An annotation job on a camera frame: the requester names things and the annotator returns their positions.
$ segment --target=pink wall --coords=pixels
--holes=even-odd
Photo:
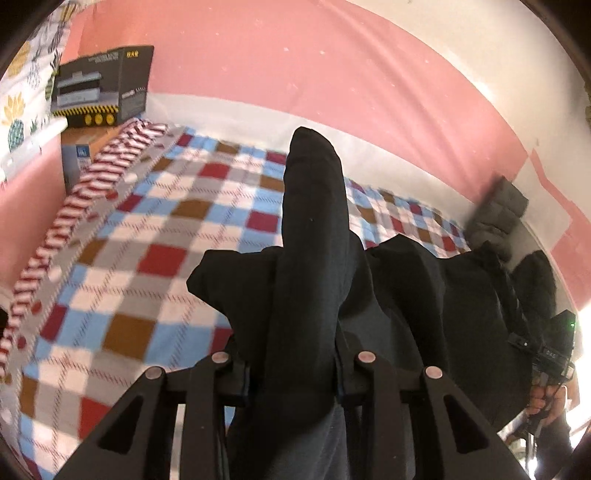
[[[0,285],[12,289],[65,198],[58,135],[0,190]]]
[[[64,59],[153,44],[151,92],[317,121],[414,163],[472,201],[495,174],[513,179],[527,158],[450,63],[345,0],[103,0],[72,30]]]

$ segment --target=plaid blanket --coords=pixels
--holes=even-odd
[[[185,285],[205,250],[281,245],[284,153],[181,128],[142,147],[111,184],[91,179],[95,196],[77,189],[90,203],[13,312],[0,427],[35,478],[52,478],[147,366],[224,347],[227,319]],[[438,257],[467,250],[436,210],[348,179],[346,191],[366,248],[403,233]]]

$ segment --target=cardboard box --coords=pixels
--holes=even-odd
[[[95,155],[121,127],[67,128],[61,134],[61,163],[64,169],[66,192],[80,180],[80,173],[93,161]]]
[[[115,48],[60,66],[51,112],[70,127],[121,125],[142,113],[154,47]]]

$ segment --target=screw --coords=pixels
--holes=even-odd
[[[156,380],[162,375],[162,369],[160,367],[150,367],[146,370],[144,375],[148,380]]]
[[[228,360],[230,360],[230,355],[226,352],[215,352],[212,355],[213,363],[215,364],[225,364]]]
[[[441,378],[443,376],[443,372],[439,367],[427,367],[425,369],[425,373],[429,378],[432,378],[433,380],[437,380],[438,378]]]
[[[375,353],[373,352],[360,352],[357,356],[360,362],[364,364],[372,364],[375,362]]]

